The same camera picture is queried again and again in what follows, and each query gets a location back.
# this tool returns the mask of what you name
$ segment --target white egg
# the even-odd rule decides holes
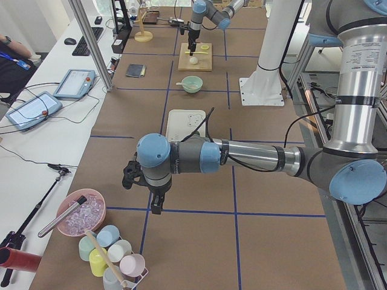
[[[198,58],[197,57],[190,57],[189,58],[189,63],[192,65],[196,65],[198,63]]]

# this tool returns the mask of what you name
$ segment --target green bowl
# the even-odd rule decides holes
[[[187,76],[181,81],[181,85],[186,92],[193,94],[200,91],[203,81],[197,76]]]

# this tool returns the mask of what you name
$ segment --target wooden cutting board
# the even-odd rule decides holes
[[[208,45],[209,48],[207,50],[201,49],[202,45]],[[185,52],[188,50],[188,43],[182,43],[180,48],[180,56],[179,56],[179,71],[212,71],[212,44],[211,43],[198,43],[196,46],[196,52],[193,56],[198,59],[198,63],[193,65],[189,63],[189,59],[191,58],[189,54]]]

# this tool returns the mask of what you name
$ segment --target screen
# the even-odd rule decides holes
[[[48,108],[48,112],[50,113],[50,108],[55,106],[56,102],[46,94],[39,96],[39,98],[17,108],[17,111],[12,112],[9,116],[14,119],[20,127],[27,126],[30,121],[43,118],[42,112],[46,111]]]
[[[56,95],[78,95],[88,74],[88,71],[71,71]]]

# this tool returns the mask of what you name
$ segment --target pink cup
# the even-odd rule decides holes
[[[122,258],[120,270],[129,277],[138,277],[145,269],[145,259],[140,254],[131,254]]]

